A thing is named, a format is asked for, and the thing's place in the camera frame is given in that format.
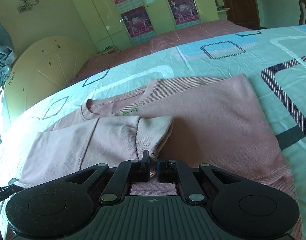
bedsheet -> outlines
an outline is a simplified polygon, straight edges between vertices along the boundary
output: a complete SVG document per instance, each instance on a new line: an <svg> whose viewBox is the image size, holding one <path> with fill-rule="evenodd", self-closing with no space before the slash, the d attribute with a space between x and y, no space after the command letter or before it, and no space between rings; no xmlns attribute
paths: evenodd
<svg viewBox="0 0 306 240"><path fill-rule="evenodd" d="M150 78L232 77L245 73L292 166L306 239L306 26L234 33L165 49L76 83L39 102L0 145L0 187L19 178L36 136L86 99L112 97ZM6 231L6 201L0 224Z"/></svg>
<svg viewBox="0 0 306 240"><path fill-rule="evenodd" d="M122 51L115 51L110 54L91 58L70 80L68 86L71 86L109 68L150 55L163 49L249 30L250 29L248 28L235 25L233 22L221 20L195 24L179 30L163 33L152 38L146 43L139 44Z"/></svg>

shelf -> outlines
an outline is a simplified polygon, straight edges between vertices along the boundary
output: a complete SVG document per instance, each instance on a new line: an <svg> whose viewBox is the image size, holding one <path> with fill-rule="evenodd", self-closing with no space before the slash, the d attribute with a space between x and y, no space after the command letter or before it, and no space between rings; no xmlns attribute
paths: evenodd
<svg viewBox="0 0 306 240"><path fill-rule="evenodd" d="M227 12L229 9L230 9L230 8L224 8L224 9L219 10L219 11L217 11L217 12L218 12L218 13L220 13L220 12Z"/></svg>

striped pattern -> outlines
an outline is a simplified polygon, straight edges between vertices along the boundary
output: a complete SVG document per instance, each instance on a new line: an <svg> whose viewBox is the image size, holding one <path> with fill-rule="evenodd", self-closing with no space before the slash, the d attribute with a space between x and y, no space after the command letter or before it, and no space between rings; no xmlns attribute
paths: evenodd
<svg viewBox="0 0 306 240"><path fill-rule="evenodd" d="M222 57L213 57L210 53L207 52L207 50L205 49L205 47L207 46L211 46L211 45L217 45L217 44L221 44L221 43L231 43L233 44L235 47L237 47L238 49L240 49L242 52L240 53L235 53L235 54L230 54L230 55L225 55L225 56L222 56ZM221 58L226 58L226 57L232 57L232 56L236 56L236 55L240 55L240 54L243 54L246 52L246 50L244 50L243 48L241 48L240 46L238 46L237 44L235 44L234 42L232 41L221 41L221 42L217 42L217 43L212 43L212 44L208 44L208 45L204 45L201 47L201 50L206 54L208 55L208 57L210 59L221 59Z"/></svg>
<svg viewBox="0 0 306 240"><path fill-rule="evenodd" d="M301 57L301 59L306 62L306 56ZM297 106L292 102L289 96L283 91L283 89L277 84L275 80L275 74L281 70L294 67L298 65L299 62L292 59L287 62L283 62L272 67L262 70L261 77L268 87L274 92L274 94L281 100L282 104L289 111L290 115L296 121L297 125L300 127L303 134L306 136L306 118L303 113L297 108Z"/></svg>

wardrobe door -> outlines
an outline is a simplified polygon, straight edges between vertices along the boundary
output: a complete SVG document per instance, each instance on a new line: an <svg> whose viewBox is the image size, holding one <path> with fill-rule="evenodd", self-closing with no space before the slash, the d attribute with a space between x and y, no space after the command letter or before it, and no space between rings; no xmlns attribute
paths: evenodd
<svg viewBox="0 0 306 240"><path fill-rule="evenodd" d="M73 0L73 2L94 42L109 36L92 0Z"/></svg>
<svg viewBox="0 0 306 240"><path fill-rule="evenodd" d="M195 0L201 22L216 21L219 15L214 0Z"/></svg>
<svg viewBox="0 0 306 240"><path fill-rule="evenodd" d="M120 14L117 12L112 0L92 0L109 35L124 30Z"/></svg>
<svg viewBox="0 0 306 240"><path fill-rule="evenodd" d="M174 18L167 0L143 0L143 4L156 35L175 30Z"/></svg>
<svg viewBox="0 0 306 240"><path fill-rule="evenodd" d="M132 47L132 43L126 30L111 35L111 39L114 45L117 46L119 50Z"/></svg>

round pad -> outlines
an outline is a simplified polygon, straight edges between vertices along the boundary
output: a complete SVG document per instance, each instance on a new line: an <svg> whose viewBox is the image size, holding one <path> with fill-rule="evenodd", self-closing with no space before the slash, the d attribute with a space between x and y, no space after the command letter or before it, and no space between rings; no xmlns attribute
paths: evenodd
<svg viewBox="0 0 306 240"><path fill-rule="evenodd" d="M274 200L266 196L251 195L241 199L240 208L251 216L264 217L276 210Z"/></svg>
<svg viewBox="0 0 306 240"><path fill-rule="evenodd" d="M54 195L54 194L45 194L33 198L29 202L29 209L37 214L42 216L49 216L56 214L63 210L66 206L66 201L64 198Z"/></svg>

